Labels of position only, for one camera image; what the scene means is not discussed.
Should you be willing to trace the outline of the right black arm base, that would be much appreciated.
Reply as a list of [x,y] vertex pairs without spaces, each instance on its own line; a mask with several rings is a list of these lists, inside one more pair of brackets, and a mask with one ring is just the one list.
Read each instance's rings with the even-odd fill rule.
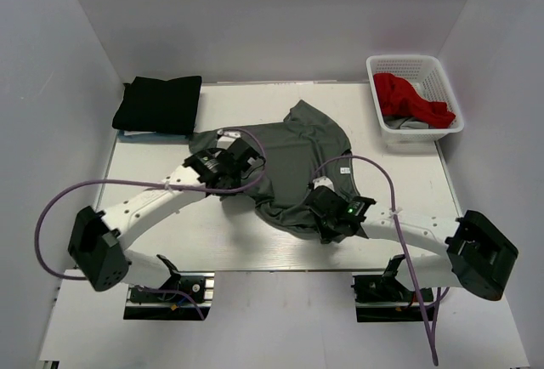
[[354,275],[352,288],[358,323],[423,321],[416,293],[391,277]]

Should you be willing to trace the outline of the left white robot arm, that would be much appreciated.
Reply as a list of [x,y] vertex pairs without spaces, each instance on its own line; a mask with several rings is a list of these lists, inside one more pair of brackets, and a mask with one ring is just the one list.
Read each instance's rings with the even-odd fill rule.
[[131,250],[133,243],[163,219],[209,196],[230,196],[252,187],[247,175],[266,163],[264,154],[245,140],[227,148],[209,148],[186,158],[158,186],[131,199],[76,215],[68,252],[97,292],[119,283],[148,287],[162,300],[179,292],[181,273],[161,254]]

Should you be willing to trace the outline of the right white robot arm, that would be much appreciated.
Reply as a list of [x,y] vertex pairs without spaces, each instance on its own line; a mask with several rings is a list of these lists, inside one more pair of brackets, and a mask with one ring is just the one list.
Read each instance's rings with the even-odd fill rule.
[[324,185],[311,190],[304,204],[325,242],[358,236],[404,242],[426,251],[419,258],[400,255],[389,263],[383,287],[396,300],[419,286],[462,287],[479,298],[498,301],[519,255],[486,216],[473,210],[456,219],[394,212],[363,196],[347,201]]

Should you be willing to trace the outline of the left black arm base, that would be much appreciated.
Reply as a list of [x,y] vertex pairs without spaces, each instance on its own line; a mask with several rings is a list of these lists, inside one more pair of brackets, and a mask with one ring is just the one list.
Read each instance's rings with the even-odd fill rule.
[[123,319],[125,321],[203,321],[212,306],[213,273],[189,273],[173,287],[173,292],[149,291],[130,287]]

